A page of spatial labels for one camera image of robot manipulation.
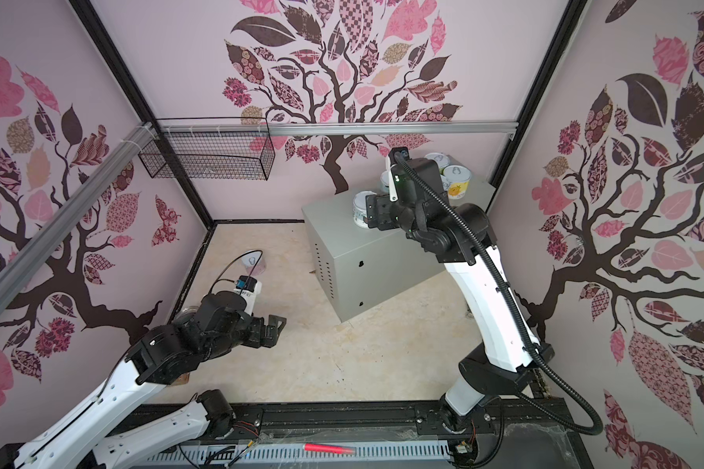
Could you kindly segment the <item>yellow label can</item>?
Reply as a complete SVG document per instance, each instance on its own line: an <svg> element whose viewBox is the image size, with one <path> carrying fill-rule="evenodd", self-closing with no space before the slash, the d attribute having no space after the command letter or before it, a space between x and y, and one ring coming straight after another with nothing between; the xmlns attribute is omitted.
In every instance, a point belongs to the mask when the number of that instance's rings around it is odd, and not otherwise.
<svg viewBox="0 0 704 469"><path fill-rule="evenodd" d="M449 199L462 199L469 189L471 170L462 165L452 164L444 168L443 176L449 183L447 189Z"/></svg>

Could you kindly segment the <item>green label can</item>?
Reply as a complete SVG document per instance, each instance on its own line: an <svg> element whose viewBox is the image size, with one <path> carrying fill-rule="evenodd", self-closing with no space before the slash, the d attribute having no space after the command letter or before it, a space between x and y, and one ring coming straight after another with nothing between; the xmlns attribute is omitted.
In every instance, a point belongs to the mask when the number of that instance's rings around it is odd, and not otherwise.
<svg viewBox="0 0 704 469"><path fill-rule="evenodd" d="M434 161L437 164L440 173L442 173L446 167L451 165L450 156L447 156L447 154L442 154L442 152L430 152L426 155L426 159Z"/></svg>

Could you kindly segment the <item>pink label can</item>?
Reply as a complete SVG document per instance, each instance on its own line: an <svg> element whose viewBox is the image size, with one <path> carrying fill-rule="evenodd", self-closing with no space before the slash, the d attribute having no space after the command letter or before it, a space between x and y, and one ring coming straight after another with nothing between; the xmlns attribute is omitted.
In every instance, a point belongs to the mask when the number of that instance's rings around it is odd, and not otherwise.
<svg viewBox="0 0 704 469"><path fill-rule="evenodd" d="M263 251L260 249L252 250L242 256L242 265L249 276L256 277L261 275L266 270Z"/></svg>

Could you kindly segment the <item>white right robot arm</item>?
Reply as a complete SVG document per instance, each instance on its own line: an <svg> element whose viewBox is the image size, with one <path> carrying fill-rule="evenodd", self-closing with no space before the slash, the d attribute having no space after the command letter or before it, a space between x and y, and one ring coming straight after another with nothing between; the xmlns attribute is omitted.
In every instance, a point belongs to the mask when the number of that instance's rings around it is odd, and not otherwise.
<svg viewBox="0 0 704 469"><path fill-rule="evenodd" d="M433 254L457 283L482 342L459 363L460 376L440 400L444 427L461 433L490 402L522 393L537 363L551 359L520 315L504 278L500 250L485 211L452 206L435 161L395 148L387 158L388 195L366 198L371 229L399 229Z"/></svg>

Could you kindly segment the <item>light blue label can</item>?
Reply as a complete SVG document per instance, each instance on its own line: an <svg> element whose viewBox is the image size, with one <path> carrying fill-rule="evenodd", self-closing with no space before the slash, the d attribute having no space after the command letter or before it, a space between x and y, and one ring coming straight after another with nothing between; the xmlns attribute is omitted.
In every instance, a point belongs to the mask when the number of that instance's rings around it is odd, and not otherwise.
<svg viewBox="0 0 704 469"><path fill-rule="evenodd" d="M389 175L388 172L385 171L381 173L381 177L379 178L381 180L381 189L385 192L389 192Z"/></svg>

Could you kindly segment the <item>grey blue label can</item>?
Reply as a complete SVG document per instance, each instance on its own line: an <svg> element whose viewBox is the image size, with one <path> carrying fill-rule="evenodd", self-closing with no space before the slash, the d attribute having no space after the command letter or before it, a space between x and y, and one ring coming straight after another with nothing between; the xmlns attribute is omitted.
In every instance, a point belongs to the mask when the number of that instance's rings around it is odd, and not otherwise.
<svg viewBox="0 0 704 469"><path fill-rule="evenodd" d="M358 227L366 230L369 229L367 205L367 197L369 195L375 197L377 193L373 191L361 191L360 193L356 193L353 197L353 221Z"/></svg>

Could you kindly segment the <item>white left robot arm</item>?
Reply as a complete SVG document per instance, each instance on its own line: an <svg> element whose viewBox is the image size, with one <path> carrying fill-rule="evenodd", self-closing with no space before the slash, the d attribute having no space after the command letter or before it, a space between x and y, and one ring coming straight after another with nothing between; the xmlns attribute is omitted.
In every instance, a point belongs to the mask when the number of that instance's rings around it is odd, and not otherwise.
<svg viewBox="0 0 704 469"><path fill-rule="evenodd" d="M0 449L0 468L126 468L203 435L223 437L236 414L217 390L125 435L109 435L152 396L202 363L233 349L277 345L287 321L254 316L253 300L221 291L203 297L194 312L147 332L121 357L107 379L56 424L33 440Z"/></svg>

